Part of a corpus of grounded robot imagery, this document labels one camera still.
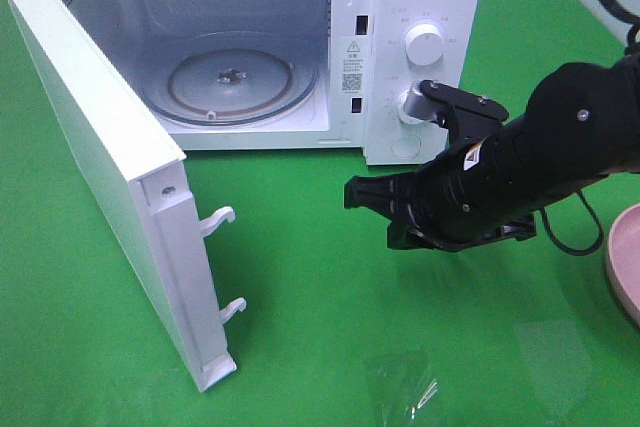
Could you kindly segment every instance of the microwave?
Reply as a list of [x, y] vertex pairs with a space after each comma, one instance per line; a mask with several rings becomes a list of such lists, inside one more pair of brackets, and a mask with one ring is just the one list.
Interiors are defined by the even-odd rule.
[[457, 85], [477, 0], [9, 0], [70, 150], [199, 390], [236, 369], [185, 150], [360, 148], [423, 163], [402, 115]]

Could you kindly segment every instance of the green surface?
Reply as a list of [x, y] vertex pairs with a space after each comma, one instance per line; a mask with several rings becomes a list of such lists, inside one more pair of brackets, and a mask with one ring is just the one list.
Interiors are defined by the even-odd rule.
[[[609, 65], [621, 51], [577, 0], [480, 0], [462, 86], [516, 116], [563, 62]], [[639, 331], [603, 252], [570, 257], [544, 235], [387, 250], [384, 219], [342, 209], [352, 175], [391, 170], [358, 151], [189, 154], [201, 216], [238, 213], [206, 241], [220, 303], [248, 301], [226, 326], [239, 371], [198, 394], [75, 167], [6, 0], [0, 142], [0, 425], [377, 426], [366, 366], [382, 355], [437, 377], [438, 425], [640, 424]], [[605, 228], [638, 202], [637, 182], [587, 189]], [[572, 199], [550, 215], [568, 243], [595, 235]], [[424, 365], [403, 364], [408, 351]]]

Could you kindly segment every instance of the microwave door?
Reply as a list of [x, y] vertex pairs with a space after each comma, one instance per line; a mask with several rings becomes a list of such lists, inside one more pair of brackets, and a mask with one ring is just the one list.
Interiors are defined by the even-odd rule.
[[60, 0], [10, 0], [70, 150], [198, 389], [234, 371], [184, 153]]

